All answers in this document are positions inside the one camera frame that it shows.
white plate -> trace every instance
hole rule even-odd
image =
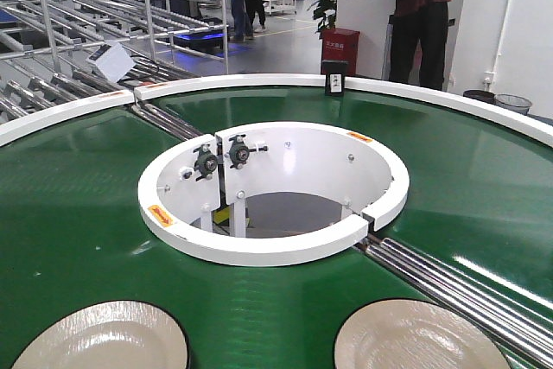
[[[509,369],[477,327],[434,304],[374,302],[353,313],[334,344],[337,369]]]
[[[144,302],[104,302],[58,321],[13,369],[184,369],[188,343],[178,323]]]

black trash bin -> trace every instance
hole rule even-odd
[[[466,90],[463,97],[476,99],[488,104],[495,104],[495,94],[484,90]]]

blue light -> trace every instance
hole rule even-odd
[[[209,35],[194,37],[194,36],[191,36],[191,35],[181,34],[181,35],[176,35],[176,37],[181,38],[181,39],[186,39],[187,41],[200,41],[200,40],[204,40],[204,39],[222,38],[224,35],[225,34],[223,34],[223,33],[219,33],[219,34],[209,34]]]

red box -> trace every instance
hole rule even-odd
[[[324,29],[322,31],[323,60],[346,60],[346,75],[355,75],[357,66],[357,46],[359,45],[359,31],[349,29]]]

bolt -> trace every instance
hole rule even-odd
[[[209,159],[206,161],[205,166],[206,166],[206,170],[213,172],[217,168],[217,162],[213,159]]]

